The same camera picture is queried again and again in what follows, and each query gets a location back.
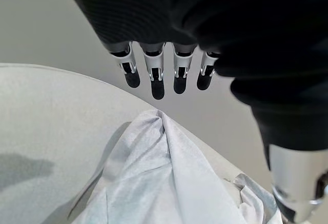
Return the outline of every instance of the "white cloth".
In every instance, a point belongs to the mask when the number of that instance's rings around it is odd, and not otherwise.
[[[252,208],[245,209],[238,209],[201,151],[153,110],[125,130],[74,224],[262,224],[256,215],[247,220]]]
[[[280,211],[271,193],[244,174],[239,174],[234,184],[240,189],[242,203],[239,209],[247,223],[282,224]]]

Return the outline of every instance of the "gray wall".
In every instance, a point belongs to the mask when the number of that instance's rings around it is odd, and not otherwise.
[[[196,87],[201,52],[195,52],[183,95],[173,91],[173,53],[165,47],[165,91],[151,96],[142,51],[134,44],[141,85],[129,88],[73,0],[0,0],[0,62],[32,63],[71,70],[113,84],[166,112],[204,142],[270,188],[258,129],[247,106],[229,91],[231,79],[214,77]]]

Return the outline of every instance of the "black fabric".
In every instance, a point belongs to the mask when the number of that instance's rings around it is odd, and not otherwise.
[[[277,203],[277,206],[279,208],[279,210],[281,211],[281,213],[284,215],[284,217],[287,218],[288,221],[291,221],[292,223],[294,223],[294,218],[296,215],[296,212],[288,207],[286,207],[276,196],[275,200]]]
[[[264,144],[328,148],[328,0],[76,0],[104,44],[198,43]]]

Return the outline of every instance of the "white surface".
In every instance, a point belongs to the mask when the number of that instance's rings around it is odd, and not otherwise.
[[[104,163],[127,122],[151,108],[80,74],[1,64],[0,223],[65,222],[74,197]],[[232,180],[240,173],[181,129],[219,177]],[[228,190],[239,199],[238,190]]]
[[[187,89],[177,95],[173,91],[173,51],[171,46],[165,47],[166,95],[156,101],[151,96],[140,47],[134,45],[141,85],[131,89],[73,0],[0,0],[0,11],[0,62],[71,70],[128,91],[163,110],[270,189],[270,174],[258,129],[249,108],[231,95],[231,79],[215,76],[206,92],[197,89],[202,55],[198,49],[191,63]],[[328,219],[326,209],[328,201],[313,218],[314,224]]]

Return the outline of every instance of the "robotic hand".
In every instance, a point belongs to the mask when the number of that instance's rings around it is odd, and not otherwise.
[[[235,78],[231,90],[252,108],[279,209],[291,222],[309,218],[328,193],[328,0],[75,1],[132,88],[140,80],[130,42],[140,42],[156,99],[163,44],[174,43],[177,93],[199,44],[199,89],[214,69]]]

